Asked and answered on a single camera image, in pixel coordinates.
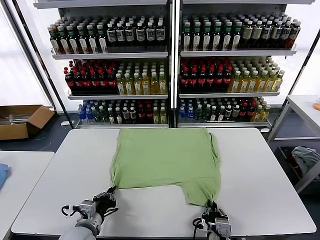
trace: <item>bottle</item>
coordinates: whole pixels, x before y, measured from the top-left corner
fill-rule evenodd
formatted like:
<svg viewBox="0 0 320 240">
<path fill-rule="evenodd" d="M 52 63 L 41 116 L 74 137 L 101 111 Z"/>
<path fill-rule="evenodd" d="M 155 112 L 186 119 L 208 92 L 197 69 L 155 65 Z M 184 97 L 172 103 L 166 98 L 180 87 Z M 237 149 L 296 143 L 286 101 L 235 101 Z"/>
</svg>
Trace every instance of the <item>bottle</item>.
<svg viewBox="0 0 320 240">
<path fill-rule="evenodd" d="M 234 76 L 234 80 L 232 82 L 232 86 L 229 88 L 229 92 L 230 93 L 236 93 L 237 92 L 238 85 L 239 85 L 240 78 L 241 78 L 240 74 L 241 74 L 240 71 L 235 71 L 235 76 Z"/>
<path fill-rule="evenodd" d="M 106 31 L 106 35 L 108 37 L 108 45 L 110 47 L 115 47 L 117 43 L 117 33 L 116 30 L 114 29 L 114 26 L 111 23 L 108 23 L 108 29 Z"/>
<path fill-rule="evenodd" d="M 192 34 L 192 49 L 193 51 L 198 51 L 200 46 L 200 26 L 201 23 L 199 21 L 196 21 L 194 23 L 194 32 Z"/>
<path fill-rule="evenodd" d="M 276 75 L 277 75 L 277 72 L 275 70 L 271 70 L 270 74 L 269 74 L 269 78 L 268 80 L 266 81 L 265 85 L 264 85 L 264 88 L 262 89 L 262 91 L 264 93 L 270 93 L 271 92 L 271 89 L 276 81 Z"/>
<path fill-rule="evenodd" d="M 235 120 L 238 117 L 239 112 L 240 112 L 240 106 L 235 105 L 235 107 L 233 108 L 232 113 L 231 113 L 231 117 L 233 120 Z"/>
<path fill-rule="evenodd" d="M 127 89 L 125 87 L 125 83 L 120 73 L 115 75 L 116 77 L 116 85 L 118 87 L 119 95 L 127 95 Z"/>
<path fill-rule="evenodd" d="M 262 113 L 262 105 L 258 105 L 256 112 L 252 115 L 250 122 L 258 122 Z"/>
<path fill-rule="evenodd" d="M 69 38 L 66 36 L 65 28 L 63 26 L 57 27 L 60 35 L 60 42 L 65 54 L 72 54 L 72 46 L 69 42 Z"/>
<path fill-rule="evenodd" d="M 260 48 L 266 48 L 266 44 L 269 41 L 269 38 L 271 36 L 271 30 L 272 30 L 272 21 L 267 21 L 266 25 L 263 26 L 262 28 L 262 33 L 260 36 L 260 44 L 262 45 L 262 47 Z"/>
<path fill-rule="evenodd" d="M 267 81 L 267 74 L 267 70 L 262 71 L 260 78 L 256 81 L 255 88 L 253 90 L 254 92 L 262 93 Z"/>
<path fill-rule="evenodd" d="M 65 54 L 64 47 L 61 44 L 61 41 L 52 26 L 48 26 L 48 31 L 50 34 L 50 42 L 56 54 Z"/>
<path fill-rule="evenodd" d="M 248 84 L 245 89 L 247 93 L 252 93 L 254 91 L 256 86 L 257 76 L 258 76 L 258 71 L 257 70 L 252 71 L 251 77 L 249 78 Z"/>
<path fill-rule="evenodd" d="M 295 43 L 295 41 L 297 39 L 297 36 L 298 36 L 298 34 L 299 34 L 300 30 L 301 30 L 300 25 L 301 25 L 301 22 L 298 21 L 294 26 L 292 26 L 290 35 L 285 41 L 285 46 L 284 47 L 286 49 L 291 49 L 294 46 L 294 43 Z"/>
<path fill-rule="evenodd" d="M 222 120 L 224 120 L 224 116 L 225 116 L 225 106 L 222 105 L 217 115 L 217 122 L 221 123 Z"/>
<path fill-rule="evenodd" d="M 266 122 L 270 113 L 270 105 L 266 105 L 264 111 L 260 114 L 259 122 Z"/>
<path fill-rule="evenodd" d="M 241 120 L 245 119 L 245 115 L 246 115 L 246 112 L 247 112 L 247 105 L 248 105 L 248 103 L 244 102 L 243 105 L 240 108 L 238 116 L 239 116 L 239 118 Z"/>
<path fill-rule="evenodd" d="M 280 70 L 279 71 L 277 79 L 274 81 L 274 84 L 273 84 L 273 86 L 271 88 L 271 92 L 278 92 L 278 90 L 279 90 L 279 88 L 280 88 L 280 86 L 281 86 L 281 84 L 283 82 L 282 78 L 283 78 L 284 74 L 285 74 L 284 70 Z"/>
<path fill-rule="evenodd" d="M 249 48 L 250 38 L 253 31 L 252 21 L 248 21 L 243 27 L 240 43 L 243 44 L 244 48 Z"/>
<path fill-rule="evenodd" d="M 203 33 L 203 39 L 202 39 L 202 51 L 208 51 L 209 45 L 210 45 L 210 27 L 211 22 L 206 21 L 204 24 L 204 33 Z"/>
<path fill-rule="evenodd" d="M 223 33 L 223 37 L 222 37 L 222 40 L 221 40 L 222 51 L 227 51 L 228 48 L 229 48 L 229 43 L 230 43 L 230 39 L 231 39 L 231 34 L 230 34 L 231 27 L 232 27 L 232 22 L 227 21 L 225 23 L 225 26 L 224 26 L 224 33 Z"/>
<path fill-rule="evenodd" d="M 159 94 L 159 82 L 157 78 L 157 73 L 152 72 L 151 73 L 151 94 L 152 95 L 158 95 Z"/>
<path fill-rule="evenodd" d="M 252 34 L 251 34 L 251 43 L 258 44 L 259 39 L 262 33 L 262 21 L 258 21 L 256 25 L 253 27 Z"/>
<path fill-rule="evenodd" d="M 249 74 L 250 74 L 250 72 L 248 70 L 245 70 L 243 72 L 243 78 L 239 81 L 239 85 L 237 88 L 238 93 L 245 93 L 246 92 L 246 88 L 247 88 L 248 82 L 249 82 Z"/>
<path fill-rule="evenodd" d="M 212 51 L 219 50 L 219 42 L 220 42 L 220 30 L 221 30 L 221 22 L 216 21 L 214 27 L 214 34 L 212 35 Z"/>
<path fill-rule="evenodd" d="M 126 34 L 121 23 L 117 24 L 117 29 L 115 30 L 115 32 L 116 32 L 116 39 L 118 41 L 117 42 L 118 47 L 124 47 L 126 45 Z"/>
<path fill-rule="evenodd" d="M 133 83 L 132 83 L 132 80 L 130 78 L 130 74 L 129 73 L 125 73 L 124 74 L 124 77 L 125 77 L 125 88 L 126 88 L 126 92 L 128 95 L 135 95 L 134 93 L 134 86 L 133 86 Z"/>
<path fill-rule="evenodd" d="M 234 29 L 234 33 L 232 34 L 232 40 L 230 41 L 230 49 L 232 51 L 235 51 L 238 49 L 239 46 L 239 41 L 240 41 L 240 31 L 241 31 L 241 27 L 242 27 L 242 22 L 237 21 L 235 24 L 235 29 Z"/>
</svg>

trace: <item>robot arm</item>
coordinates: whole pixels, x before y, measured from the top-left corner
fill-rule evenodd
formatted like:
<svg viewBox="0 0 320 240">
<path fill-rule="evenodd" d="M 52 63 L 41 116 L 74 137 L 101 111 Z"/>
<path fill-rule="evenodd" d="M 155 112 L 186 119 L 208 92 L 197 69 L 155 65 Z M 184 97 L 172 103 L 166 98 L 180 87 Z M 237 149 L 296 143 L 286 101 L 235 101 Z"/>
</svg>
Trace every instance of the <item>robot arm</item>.
<svg viewBox="0 0 320 240">
<path fill-rule="evenodd" d="M 69 206 L 63 206 L 63 215 L 71 217 L 78 212 L 81 218 L 77 220 L 75 227 L 62 234 L 59 240 L 95 240 L 105 217 L 118 210 L 114 197 L 115 189 L 116 186 L 111 187 L 108 191 L 94 196 L 93 200 L 84 200 L 80 205 L 73 205 L 73 213 L 70 215 L 65 212 L 69 210 Z"/>
</svg>

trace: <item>floor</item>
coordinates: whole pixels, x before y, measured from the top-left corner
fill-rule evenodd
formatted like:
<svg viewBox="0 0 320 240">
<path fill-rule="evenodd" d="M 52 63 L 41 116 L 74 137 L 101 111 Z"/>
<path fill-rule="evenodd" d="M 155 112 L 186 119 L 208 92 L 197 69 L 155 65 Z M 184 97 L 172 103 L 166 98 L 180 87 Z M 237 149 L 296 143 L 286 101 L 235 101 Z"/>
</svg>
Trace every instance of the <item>floor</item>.
<svg viewBox="0 0 320 240">
<path fill-rule="evenodd" d="M 68 132 L 71 130 L 69 125 L 61 126 L 61 122 L 66 121 L 64 116 L 55 115 L 48 124 L 39 132 L 39 134 L 31 139 L 12 140 L 12 141 L 0 141 L 0 149 L 4 151 L 53 151 L 56 152 L 64 140 Z M 279 137 L 308 137 L 315 136 L 315 131 L 311 126 L 307 125 L 303 120 L 295 113 L 290 114 L 286 120 L 284 126 L 279 132 Z M 308 146 L 315 148 L 317 152 L 320 152 L 319 143 L 303 143 L 302 146 Z M 277 144 L 271 144 L 270 148 L 274 151 L 277 148 Z M 309 211 L 317 228 L 320 228 L 320 194 L 312 195 L 300 195 L 305 207 Z M 30 236 L 18 236 L 14 235 L 13 240 L 34 240 L 34 237 Z M 288 236 L 272 236 L 272 237 L 247 237 L 247 240 L 319 240 L 320 230 L 311 234 L 297 234 Z"/>
</svg>

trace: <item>robotic hand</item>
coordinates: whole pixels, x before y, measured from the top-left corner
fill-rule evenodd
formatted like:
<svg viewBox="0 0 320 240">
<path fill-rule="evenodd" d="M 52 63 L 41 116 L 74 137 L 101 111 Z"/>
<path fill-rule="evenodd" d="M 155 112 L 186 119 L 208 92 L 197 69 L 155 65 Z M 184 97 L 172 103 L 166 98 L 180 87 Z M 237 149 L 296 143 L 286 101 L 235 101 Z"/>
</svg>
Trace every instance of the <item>robotic hand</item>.
<svg viewBox="0 0 320 240">
<path fill-rule="evenodd" d="M 214 201 L 207 202 L 201 218 L 194 219 L 192 225 L 194 226 L 193 240 L 196 238 L 197 229 L 207 232 L 207 240 L 228 240 L 231 234 L 228 216 L 221 208 L 218 208 Z"/>
<path fill-rule="evenodd" d="M 113 186 L 107 192 L 94 196 L 93 200 L 84 200 L 80 205 L 73 205 L 73 213 L 70 215 L 65 212 L 70 207 L 63 206 L 61 208 L 63 215 L 72 217 L 78 212 L 81 217 L 77 220 L 75 227 L 62 234 L 59 240 L 95 240 L 105 217 L 118 211 L 114 197 L 115 189 L 116 186 Z"/>
</svg>

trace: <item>bottle label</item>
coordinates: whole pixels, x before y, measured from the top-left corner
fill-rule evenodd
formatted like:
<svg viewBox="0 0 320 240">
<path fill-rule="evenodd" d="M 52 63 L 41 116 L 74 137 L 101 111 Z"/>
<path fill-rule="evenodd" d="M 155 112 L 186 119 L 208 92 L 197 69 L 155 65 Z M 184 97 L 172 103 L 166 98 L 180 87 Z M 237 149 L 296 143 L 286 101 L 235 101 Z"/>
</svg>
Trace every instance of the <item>bottle label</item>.
<svg viewBox="0 0 320 240">
<path fill-rule="evenodd" d="M 237 88 L 238 88 L 238 85 L 239 85 L 239 82 L 238 81 L 235 81 L 232 85 L 232 88 L 231 88 L 231 92 L 232 93 L 235 93 L 237 91 Z"/>
<path fill-rule="evenodd" d="M 103 54 L 107 54 L 108 50 L 107 50 L 107 43 L 106 40 L 104 38 L 99 38 L 99 43 L 101 46 L 101 50 Z"/>
<path fill-rule="evenodd" d="M 262 29 L 261 38 L 262 39 L 269 39 L 271 35 L 271 29 L 272 27 L 264 27 Z"/>
<path fill-rule="evenodd" d="M 166 93 L 166 83 L 165 82 L 160 82 L 160 93 L 163 95 Z"/>
<path fill-rule="evenodd" d="M 61 44 L 62 44 L 62 47 L 65 51 L 65 54 L 70 54 L 70 49 L 69 49 L 67 40 L 61 39 Z"/>
<path fill-rule="evenodd" d="M 132 42 L 135 40 L 135 35 L 134 35 L 134 30 L 133 29 L 129 29 L 129 30 L 125 30 L 125 38 L 128 42 Z"/>
<path fill-rule="evenodd" d="M 98 53 L 98 49 L 97 49 L 97 44 L 96 44 L 96 40 L 94 38 L 89 38 L 89 43 L 92 49 L 92 53 L 93 54 L 97 54 Z"/>
<path fill-rule="evenodd" d="M 205 78 L 199 78 L 198 82 L 199 82 L 199 84 L 205 84 L 206 79 Z"/>
<path fill-rule="evenodd" d="M 282 28 L 282 32 L 280 35 L 281 39 L 287 39 L 290 35 L 291 27 L 284 27 Z"/>
<path fill-rule="evenodd" d="M 218 50 L 219 42 L 220 42 L 220 36 L 219 35 L 214 36 L 213 37 L 212 51 L 217 51 Z"/>
<path fill-rule="evenodd" d="M 161 116 L 161 124 L 165 124 L 167 120 L 166 116 Z"/>
<path fill-rule="evenodd" d="M 84 40 L 83 38 L 80 38 L 80 45 L 82 47 L 82 51 L 84 54 L 88 54 L 89 51 L 88 51 L 88 46 L 87 46 L 87 43 L 86 43 L 86 40 Z"/>
<path fill-rule="evenodd" d="M 224 119 L 224 116 L 223 115 L 219 115 L 218 116 L 218 123 L 220 123 L 222 121 L 222 119 Z"/>
<path fill-rule="evenodd" d="M 231 82 L 231 78 L 223 78 L 224 84 L 229 84 Z"/>
<path fill-rule="evenodd" d="M 202 51 L 208 51 L 209 50 L 209 42 L 210 42 L 210 36 L 204 36 Z"/>
<path fill-rule="evenodd" d="M 249 39 L 251 37 L 252 30 L 252 27 L 244 27 L 242 32 L 242 38 Z"/>
<path fill-rule="evenodd" d="M 300 32 L 300 28 L 292 28 L 291 29 L 291 32 L 290 32 L 290 35 L 289 35 L 289 38 L 292 39 L 292 40 L 295 40 L 298 36 Z"/>
<path fill-rule="evenodd" d="M 74 54 L 79 54 L 79 49 L 78 49 L 76 40 L 70 39 L 70 44 L 71 44 L 71 47 L 72 47 Z"/>
<path fill-rule="evenodd" d="M 117 41 L 117 35 L 116 35 L 116 31 L 106 31 L 106 35 L 108 36 L 108 40 L 109 42 L 115 42 Z"/>
<path fill-rule="evenodd" d="M 57 41 L 52 39 L 50 42 L 51 42 L 51 44 L 52 44 L 52 47 L 53 47 L 54 51 L 55 51 L 57 54 L 61 54 Z"/>
<path fill-rule="evenodd" d="M 262 32 L 262 27 L 254 27 L 252 30 L 252 39 L 259 39 Z"/>
<path fill-rule="evenodd" d="M 158 116 L 153 116 L 153 122 L 154 122 L 155 124 L 158 124 L 158 123 L 159 123 L 159 118 L 158 118 Z"/>
<path fill-rule="evenodd" d="M 214 78 L 215 84 L 221 84 L 221 82 L 222 82 L 222 78 L 217 78 L 217 77 Z"/>
<path fill-rule="evenodd" d="M 240 35 L 235 35 L 233 38 L 232 47 L 231 47 L 232 51 L 238 49 L 239 40 L 240 40 Z"/>
<path fill-rule="evenodd" d="M 154 40 L 156 40 L 156 31 L 155 31 L 155 29 L 147 29 L 146 30 L 146 39 L 148 40 L 148 41 L 154 41 Z"/>
<path fill-rule="evenodd" d="M 268 81 L 266 88 L 265 88 L 265 92 L 270 93 L 273 85 L 274 85 L 274 81 Z"/>
<path fill-rule="evenodd" d="M 188 51 L 190 45 L 190 36 L 184 36 L 183 38 L 183 51 Z"/>
<path fill-rule="evenodd" d="M 264 88 L 264 86 L 265 86 L 265 81 L 261 81 L 260 82 L 260 84 L 259 84 L 259 86 L 258 86 L 258 89 L 257 89 L 257 92 L 258 93 L 262 93 L 262 89 Z"/>
<path fill-rule="evenodd" d="M 126 88 L 126 92 L 128 95 L 132 95 L 132 89 L 131 89 L 131 84 L 130 83 L 127 83 L 125 85 L 125 88 Z"/>
<path fill-rule="evenodd" d="M 231 39 L 230 35 L 224 36 L 223 45 L 222 45 L 222 51 L 227 51 L 228 50 L 230 39 Z"/>
<path fill-rule="evenodd" d="M 207 78 L 206 79 L 206 83 L 207 84 L 213 84 L 214 83 L 214 79 L 213 78 Z"/>
<path fill-rule="evenodd" d="M 142 84 L 142 86 L 143 86 L 143 95 L 149 95 L 149 84 L 144 83 Z"/>
<path fill-rule="evenodd" d="M 248 85 L 247 81 L 242 82 L 241 88 L 240 88 L 240 93 L 245 93 L 246 92 L 247 85 Z"/>
<path fill-rule="evenodd" d="M 146 35 L 145 35 L 144 29 L 137 29 L 136 30 L 136 39 L 140 42 L 146 40 Z"/>
<path fill-rule="evenodd" d="M 166 38 L 165 30 L 164 29 L 157 29 L 156 30 L 156 39 L 158 41 L 163 41 Z"/>
<path fill-rule="evenodd" d="M 250 82 L 249 87 L 248 87 L 248 93 L 252 93 L 254 91 L 254 87 L 256 85 L 255 81 Z"/>
<path fill-rule="evenodd" d="M 119 42 L 124 42 L 126 40 L 125 30 L 116 30 L 116 39 Z"/>
<path fill-rule="evenodd" d="M 210 117 L 210 122 L 214 122 L 215 119 L 216 119 L 216 115 L 211 115 L 211 117 Z"/>
<path fill-rule="evenodd" d="M 110 124 L 115 124 L 115 119 L 113 116 L 109 117 Z"/>
<path fill-rule="evenodd" d="M 134 84 L 134 88 L 135 88 L 135 94 L 136 95 L 141 95 L 140 83 L 135 83 Z"/>
<path fill-rule="evenodd" d="M 116 120 L 117 120 L 118 124 L 122 124 L 122 118 L 120 116 L 117 116 Z"/>
<path fill-rule="evenodd" d="M 200 43 L 200 36 L 194 36 L 194 38 L 193 38 L 193 51 L 198 51 L 199 43 Z"/>
</svg>

